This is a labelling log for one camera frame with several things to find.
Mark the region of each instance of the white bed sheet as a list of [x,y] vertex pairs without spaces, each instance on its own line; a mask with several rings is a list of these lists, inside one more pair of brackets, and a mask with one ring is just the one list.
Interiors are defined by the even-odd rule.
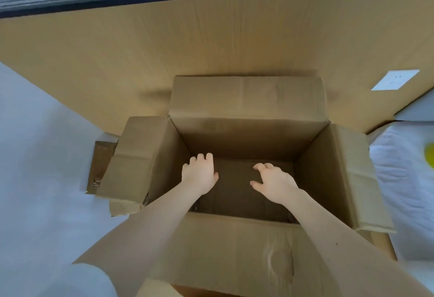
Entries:
[[396,234],[399,261],[434,260],[434,169],[424,149],[434,122],[394,122],[371,143],[370,155]]

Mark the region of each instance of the sleeve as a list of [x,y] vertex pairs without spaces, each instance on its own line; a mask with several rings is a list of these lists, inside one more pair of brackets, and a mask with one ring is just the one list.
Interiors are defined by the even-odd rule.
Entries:
[[66,267],[38,297],[118,297],[108,275],[98,267],[72,264]]

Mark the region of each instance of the white wall socket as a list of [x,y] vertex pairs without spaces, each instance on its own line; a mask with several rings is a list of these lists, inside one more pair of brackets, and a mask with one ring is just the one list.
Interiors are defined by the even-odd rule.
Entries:
[[398,90],[418,72],[419,69],[388,71],[387,74],[377,83],[377,85],[372,88],[372,91]]

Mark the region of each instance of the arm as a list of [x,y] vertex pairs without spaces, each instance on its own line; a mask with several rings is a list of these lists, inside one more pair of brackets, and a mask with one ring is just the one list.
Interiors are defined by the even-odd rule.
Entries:
[[213,155],[192,157],[182,181],[106,234],[74,263],[102,269],[119,297],[134,297],[193,203],[217,182]]
[[329,267],[343,296],[426,296],[433,294],[297,187],[295,180],[270,163],[253,168],[263,184],[250,182],[269,200],[285,206],[299,221]]

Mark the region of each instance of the forearm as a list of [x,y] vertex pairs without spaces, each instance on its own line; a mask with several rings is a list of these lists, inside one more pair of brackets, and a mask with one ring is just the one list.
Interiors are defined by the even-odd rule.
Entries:
[[199,196],[197,189],[180,183],[106,234],[75,263],[101,268],[110,277],[119,297],[134,297]]
[[336,279],[343,296],[432,296],[305,191],[294,189],[283,205],[297,218]]

